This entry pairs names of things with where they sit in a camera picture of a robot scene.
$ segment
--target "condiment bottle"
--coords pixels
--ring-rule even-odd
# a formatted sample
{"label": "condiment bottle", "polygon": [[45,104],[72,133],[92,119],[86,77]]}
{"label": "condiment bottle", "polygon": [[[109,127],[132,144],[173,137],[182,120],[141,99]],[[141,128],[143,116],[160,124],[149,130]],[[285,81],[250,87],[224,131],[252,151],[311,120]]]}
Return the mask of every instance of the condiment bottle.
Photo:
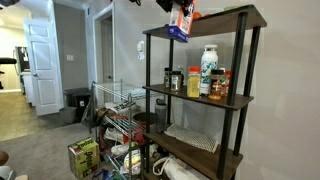
{"label": "condiment bottle", "polygon": [[221,99],[221,78],[224,74],[223,70],[215,69],[211,71],[211,83],[210,83],[210,95],[208,96],[209,99],[212,100],[220,100]]}
{"label": "condiment bottle", "polygon": [[170,72],[171,72],[171,68],[166,67],[164,68],[164,78],[163,78],[163,83],[164,83],[164,87],[169,88],[170,87]]}
{"label": "condiment bottle", "polygon": [[226,77],[226,81],[225,81],[225,95],[228,96],[229,82],[230,82],[230,77],[231,77],[231,70],[226,70],[225,77]]}
{"label": "condiment bottle", "polygon": [[201,57],[200,95],[209,94],[211,71],[217,69],[218,64],[217,47],[215,44],[204,47],[205,51]]}
{"label": "condiment bottle", "polygon": [[180,91],[182,86],[181,71],[172,71],[171,75],[171,91]]}
{"label": "condiment bottle", "polygon": [[192,98],[200,97],[200,66],[190,66],[188,74],[187,96]]}

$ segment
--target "shelf leg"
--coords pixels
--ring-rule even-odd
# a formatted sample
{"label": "shelf leg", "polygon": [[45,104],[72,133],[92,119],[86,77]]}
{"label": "shelf leg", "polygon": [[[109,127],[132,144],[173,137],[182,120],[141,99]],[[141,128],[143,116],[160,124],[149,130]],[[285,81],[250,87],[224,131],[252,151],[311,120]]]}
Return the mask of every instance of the shelf leg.
{"label": "shelf leg", "polygon": [[[248,59],[246,81],[245,81],[244,92],[243,92],[243,95],[247,97],[250,96],[250,92],[251,92],[254,66],[256,61],[258,44],[259,44],[260,29],[261,27],[254,27],[252,31],[250,54]],[[234,150],[233,150],[233,154],[235,156],[238,156],[240,152],[241,140],[242,140],[243,129],[246,121],[247,111],[248,111],[248,105],[243,107],[240,111],[236,141],[235,141]]]}
{"label": "shelf leg", "polygon": [[241,56],[243,50],[244,37],[246,32],[248,13],[240,13],[238,16],[237,31],[234,42],[234,50],[232,56],[231,78],[227,97],[227,104],[234,105],[234,99],[237,91],[239,69],[241,64]]}
{"label": "shelf leg", "polygon": [[[238,76],[239,76],[243,43],[244,43],[244,37],[245,37],[245,31],[246,31],[247,16],[248,16],[248,13],[240,13],[238,15],[237,30],[236,30],[235,44],[234,44],[234,50],[233,50],[232,67],[231,67],[232,74],[231,74],[230,87],[229,87],[228,98],[227,98],[227,104],[231,106],[234,105],[234,99],[237,91]],[[230,139],[232,116],[233,116],[233,111],[231,110],[225,111],[220,156],[219,156],[219,162],[218,162],[218,172],[217,172],[218,179],[223,179],[225,161],[227,157],[227,150],[228,150],[229,139]]]}
{"label": "shelf leg", "polygon": [[[151,57],[151,35],[147,34],[147,40],[146,40],[146,44],[147,44],[147,49],[146,49],[146,86],[149,87],[150,86],[150,67],[151,67],[151,61],[150,61],[150,57]],[[146,119],[146,133],[150,133],[150,90],[146,90],[146,115],[147,118]],[[146,167],[146,172],[149,173],[149,166],[150,166],[150,161],[149,161],[149,139],[146,139],[146,146],[145,146],[145,157],[146,157],[146,161],[145,161],[145,167]]]}
{"label": "shelf leg", "polygon": [[232,116],[233,116],[233,111],[226,110],[224,124],[223,124],[223,131],[222,131],[220,156],[219,156],[219,162],[218,162],[218,173],[217,173],[218,179],[223,179],[223,172],[224,172],[229,138],[230,138]]}
{"label": "shelf leg", "polygon": [[[174,48],[174,40],[170,39],[170,53],[169,53],[169,68],[173,69],[173,48]],[[167,101],[167,124],[170,124],[171,118],[171,96],[168,96]]]}

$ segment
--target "yellow box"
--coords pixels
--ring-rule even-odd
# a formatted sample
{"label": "yellow box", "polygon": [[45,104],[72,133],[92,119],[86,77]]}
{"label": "yellow box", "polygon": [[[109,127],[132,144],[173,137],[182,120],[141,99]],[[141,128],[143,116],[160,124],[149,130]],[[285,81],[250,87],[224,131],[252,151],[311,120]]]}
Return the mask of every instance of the yellow box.
{"label": "yellow box", "polygon": [[88,137],[68,146],[70,168],[73,174],[82,179],[99,169],[99,145]]}

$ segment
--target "door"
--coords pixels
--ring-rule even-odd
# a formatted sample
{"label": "door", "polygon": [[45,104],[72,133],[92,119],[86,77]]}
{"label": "door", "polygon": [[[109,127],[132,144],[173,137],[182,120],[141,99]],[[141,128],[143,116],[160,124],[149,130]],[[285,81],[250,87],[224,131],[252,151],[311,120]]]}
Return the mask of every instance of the door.
{"label": "door", "polygon": [[[113,33],[112,16],[101,21],[103,82],[113,82]],[[105,93],[105,102],[112,102],[113,96]]]}
{"label": "door", "polygon": [[53,24],[42,19],[24,21],[37,115],[56,113],[62,107],[59,61]]}

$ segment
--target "wooden shelf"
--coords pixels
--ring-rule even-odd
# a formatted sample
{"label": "wooden shelf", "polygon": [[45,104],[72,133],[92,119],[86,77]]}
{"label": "wooden shelf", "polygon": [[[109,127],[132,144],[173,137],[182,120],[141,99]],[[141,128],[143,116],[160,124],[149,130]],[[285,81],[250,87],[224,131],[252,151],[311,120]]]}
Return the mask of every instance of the wooden shelf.
{"label": "wooden shelf", "polygon": [[159,93],[175,96],[175,97],[178,97],[178,98],[194,101],[194,102],[201,103],[201,104],[207,104],[207,105],[210,105],[210,106],[216,106],[216,107],[220,107],[220,108],[224,108],[224,109],[230,109],[230,110],[233,110],[233,111],[237,111],[237,110],[243,108],[250,101],[253,100],[253,97],[251,97],[251,96],[250,97],[245,97],[245,96],[242,96],[242,95],[236,95],[235,101],[234,101],[234,105],[233,106],[229,106],[226,103],[227,102],[227,97],[222,97],[221,100],[219,100],[219,101],[214,101],[214,100],[211,100],[211,99],[209,99],[207,97],[190,98],[190,97],[187,96],[187,88],[185,86],[181,89],[181,91],[178,91],[178,92],[171,91],[170,88],[166,88],[163,84],[151,85],[150,87],[143,86],[143,88],[151,90],[151,91],[155,91],[155,92],[159,92]]}
{"label": "wooden shelf", "polygon": [[[256,26],[267,26],[267,22],[255,6],[246,5],[194,20],[189,38],[235,32],[240,13],[248,13],[246,30],[253,29]],[[167,29],[168,25],[166,24],[160,28],[143,31],[143,34],[171,39],[167,35]]]}
{"label": "wooden shelf", "polygon": [[[205,151],[184,142],[181,142],[173,137],[156,132],[144,133],[144,136],[154,141],[159,146],[165,148],[177,158],[192,166],[210,179],[217,179],[217,168],[220,155],[220,145],[215,153]],[[234,156],[233,151],[228,149],[227,158],[224,170],[224,179],[230,179],[235,173],[240,164],[243,155]]]}

